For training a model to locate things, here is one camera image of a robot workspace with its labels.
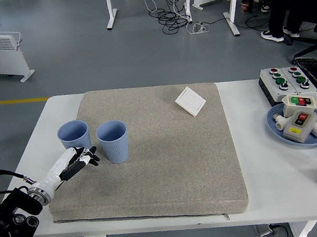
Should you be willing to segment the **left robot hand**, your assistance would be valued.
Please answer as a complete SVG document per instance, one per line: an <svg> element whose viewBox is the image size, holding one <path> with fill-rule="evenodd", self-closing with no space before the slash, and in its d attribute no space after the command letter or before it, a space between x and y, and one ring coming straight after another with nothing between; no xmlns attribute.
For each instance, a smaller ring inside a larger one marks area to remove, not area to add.
<svg viewBox="0 0 317 237"><path fill-rule="evenodd" d="M35 186L43 197L43 205L47 205L54 198L54 192L63 181L68 181L86 165L99 165L100 158L95 154L96 146L89 149L71 147L51 167L47 176Z"/></svg>

